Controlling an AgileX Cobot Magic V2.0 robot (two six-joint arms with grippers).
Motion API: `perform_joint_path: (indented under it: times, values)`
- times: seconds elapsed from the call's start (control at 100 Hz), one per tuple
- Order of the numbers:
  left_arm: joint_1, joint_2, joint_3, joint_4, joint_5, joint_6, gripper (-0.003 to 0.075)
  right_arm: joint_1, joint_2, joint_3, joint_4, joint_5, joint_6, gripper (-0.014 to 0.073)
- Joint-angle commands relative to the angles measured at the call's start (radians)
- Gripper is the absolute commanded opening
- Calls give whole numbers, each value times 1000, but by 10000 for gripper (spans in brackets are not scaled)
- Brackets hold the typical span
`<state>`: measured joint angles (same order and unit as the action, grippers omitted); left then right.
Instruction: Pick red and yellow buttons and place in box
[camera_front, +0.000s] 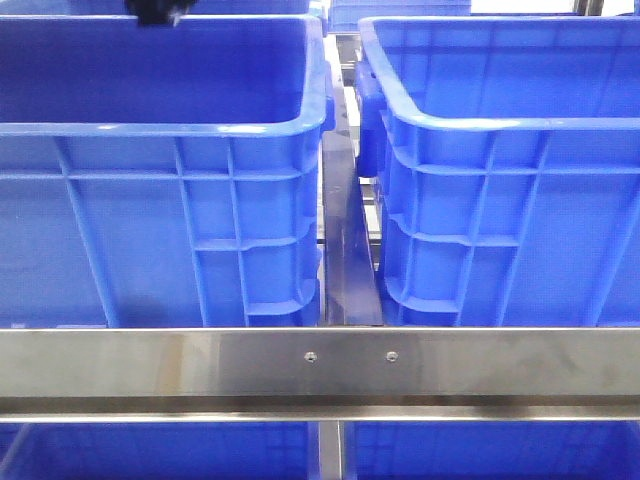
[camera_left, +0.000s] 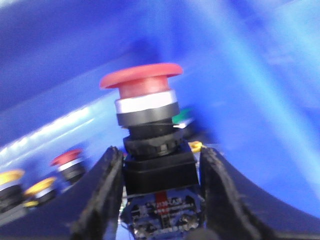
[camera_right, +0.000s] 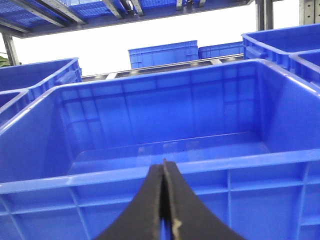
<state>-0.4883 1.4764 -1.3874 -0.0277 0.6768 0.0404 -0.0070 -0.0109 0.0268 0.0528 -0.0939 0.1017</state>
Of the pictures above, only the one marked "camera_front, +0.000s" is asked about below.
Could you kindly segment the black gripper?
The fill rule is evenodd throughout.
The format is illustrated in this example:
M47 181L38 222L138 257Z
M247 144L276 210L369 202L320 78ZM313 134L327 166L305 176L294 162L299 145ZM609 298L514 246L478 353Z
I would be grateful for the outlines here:
M194 6L193 0L124 0L129 15L139 26L175 26Z

